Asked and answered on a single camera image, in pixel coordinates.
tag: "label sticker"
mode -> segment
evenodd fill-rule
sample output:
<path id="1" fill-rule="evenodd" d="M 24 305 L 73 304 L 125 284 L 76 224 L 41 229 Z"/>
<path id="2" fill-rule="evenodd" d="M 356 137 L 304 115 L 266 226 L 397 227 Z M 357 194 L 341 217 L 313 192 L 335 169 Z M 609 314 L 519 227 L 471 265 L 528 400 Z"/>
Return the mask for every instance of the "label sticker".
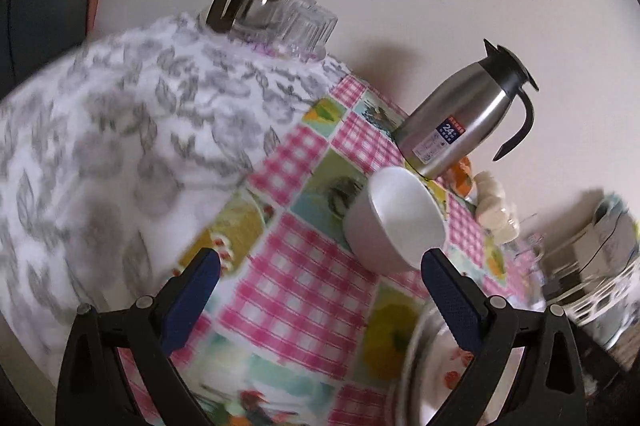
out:
<path id="1" fill-rule="evenodd" d="M 414 155 L 426 165 L 453 144 L 463 133 L 465 133 L 465 127 L 457 122 L 455 117 L 449 116 L 414 148 Z"/>

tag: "white plate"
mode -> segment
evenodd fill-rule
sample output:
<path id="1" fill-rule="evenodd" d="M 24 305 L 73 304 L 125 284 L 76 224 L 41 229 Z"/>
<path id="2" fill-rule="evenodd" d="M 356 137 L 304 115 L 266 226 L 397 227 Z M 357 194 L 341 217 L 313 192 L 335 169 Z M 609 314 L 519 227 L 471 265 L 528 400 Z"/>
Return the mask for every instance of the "white plate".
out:
<path id="1" fill-rule="evenodd" d="M 500 381 L 494 394 L 484 411 L 484 423 L 491 423 L 498 418 L 504 405 L 511 385 L 515 380 L 524 348 L 514 348 L 504 367 Z M 414 421 L 425 425 L 433 418 L 438 408 L 446 401 L 454 388 L 458 376 L 462 376 L 465 367 L 465 358 L 469 359 L 458 348 L 455 339 L 449 329 L 444 329 L 437 337 L 422 350 L 417 360 L 415 376 L 410 393 L 410 424 Z"/>

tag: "white dish rack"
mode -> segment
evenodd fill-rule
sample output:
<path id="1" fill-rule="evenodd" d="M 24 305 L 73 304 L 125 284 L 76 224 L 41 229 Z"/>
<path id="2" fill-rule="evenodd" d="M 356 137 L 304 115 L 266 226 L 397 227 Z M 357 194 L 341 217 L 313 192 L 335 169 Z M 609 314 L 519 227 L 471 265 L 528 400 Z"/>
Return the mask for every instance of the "white dish rack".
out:
<path id="1" fill-rule="evenodd" d="M 617 276 L 601 281 L 587 281 L 564 292 L 548 303 L 558 303 L 564 307 L 567 316 L 579 327 L 592 322 L 614 305 L 622 301 L 630 292 L 640 286 L 640 256 L 636 256 Z M 563 301 L 570 299 L 576 291 L 588 291 L 588 294 L 569 304 Z"/>

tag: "white blanket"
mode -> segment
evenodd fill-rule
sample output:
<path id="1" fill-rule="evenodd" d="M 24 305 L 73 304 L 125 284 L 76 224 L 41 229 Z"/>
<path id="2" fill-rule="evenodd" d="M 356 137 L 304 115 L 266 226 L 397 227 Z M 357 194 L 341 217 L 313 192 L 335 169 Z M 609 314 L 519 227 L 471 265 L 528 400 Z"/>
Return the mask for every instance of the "white blanket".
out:
<path id="1" fill-rule="evenodd" d="M 0 310 L 54 383 L 80 302 L 124 308 L 347 70 L 188 14 L 83 45 L 0 104 Z"/>

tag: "patchwork tablecloth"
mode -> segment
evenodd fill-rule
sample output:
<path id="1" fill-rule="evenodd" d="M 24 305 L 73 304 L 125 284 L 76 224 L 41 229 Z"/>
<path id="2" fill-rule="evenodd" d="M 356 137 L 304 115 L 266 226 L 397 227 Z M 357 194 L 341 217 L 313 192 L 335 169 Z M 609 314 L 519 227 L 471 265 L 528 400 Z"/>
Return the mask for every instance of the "patchwork tablecloth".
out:
<path id="1" fill-rule="evenodd" d="M 367 176 L 404 159 L 406 117 L 343 79 L 251 174 L 182 257 L 217 250 L 223 277 L 174 364 L 217 426 L 377 425 L 428 296 L 419 272 L 381 277 L 350 252 L 341 219 Z M 526 282 L 463 201 L 425 182 L 447 219 L 446 253 L 487 294 L 525 306 Z M 130 354 L 138 401 L 161 423 Z"/>

